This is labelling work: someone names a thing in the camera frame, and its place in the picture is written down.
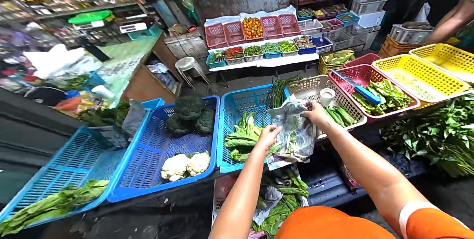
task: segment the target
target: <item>cauliflower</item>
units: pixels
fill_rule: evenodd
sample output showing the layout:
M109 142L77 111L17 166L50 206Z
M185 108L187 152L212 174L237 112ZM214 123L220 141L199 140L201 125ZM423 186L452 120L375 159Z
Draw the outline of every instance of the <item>cauliflower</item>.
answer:
M161 177L163 179L169 179L170 181L183 179L190 161L191 159L189 159L185 154L179 154L168 158L164 161L163 167L161 168Z
M210 163L210 156L207 152L196 153L191 157L186 169L191 176L196 176L207 170Z

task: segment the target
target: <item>knife handle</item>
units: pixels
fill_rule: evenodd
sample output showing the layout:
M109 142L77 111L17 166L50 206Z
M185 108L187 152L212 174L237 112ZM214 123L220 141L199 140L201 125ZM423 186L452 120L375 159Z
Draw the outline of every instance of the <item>knife handle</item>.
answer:
M365 89L363 85L357 85L354 87L354 89L359 93L361 94L364 98L366 98L367 100L369 100L371 103L374 103L374 104L380 104L382 102L382 100L380 99L380 97L372 94L369 90Z

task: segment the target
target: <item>white plastic basket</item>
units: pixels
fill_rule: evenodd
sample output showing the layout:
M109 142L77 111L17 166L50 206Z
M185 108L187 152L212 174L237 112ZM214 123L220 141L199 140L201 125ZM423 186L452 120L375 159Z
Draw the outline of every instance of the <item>white plastic basket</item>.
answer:
M319 92L323 88L331 88L335 91L336 95L329 104L330 106L340 106L349 113L357 123L345 127L344 130L350 131L355 127L364 125L367 122L367 117L362 114L360 109L341 91L337 85L331 81L327 75L318 75L311 78L295 81L288 86L288 92L294 94L296 98L309 100L311 102L320 102L321 96ZM322 140L327 137L326 134L317 133L318 137L316 141Z

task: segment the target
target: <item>vegetable bundle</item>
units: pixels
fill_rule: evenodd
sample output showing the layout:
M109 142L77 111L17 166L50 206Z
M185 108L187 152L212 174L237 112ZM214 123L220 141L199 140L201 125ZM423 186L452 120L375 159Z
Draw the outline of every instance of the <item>vegetable bundle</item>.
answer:
M352 97L362 106L365 112L370 115L383 115L399 109L404 109L413 102L398 86L393 85L388 79L380 82L371 81L366 87L372 94L379 96L382 102L374 105L362 97L359 93L353 92Z
M474 175L474 95L450 101L435 113L398 121L383 129L383 138L401 145L410 159L427 157L452 177Z
M84 187L68 185L59 193L52 194L18 211L0 223L1 236L17 233L24 227L39 220L59 217L84 206L98 198L109 181L90 180Z

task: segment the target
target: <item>yellow plastic basket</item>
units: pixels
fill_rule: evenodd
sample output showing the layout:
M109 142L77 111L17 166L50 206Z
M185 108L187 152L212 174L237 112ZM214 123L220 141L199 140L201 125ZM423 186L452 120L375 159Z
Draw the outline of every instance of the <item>yellow plastic basket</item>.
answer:
M372 66L418 98L417 109L471 92L468 83L413 55L376 60Z
M474 54L448 45L435 43L410 50L410 54L433 63L457 78L474 83Z

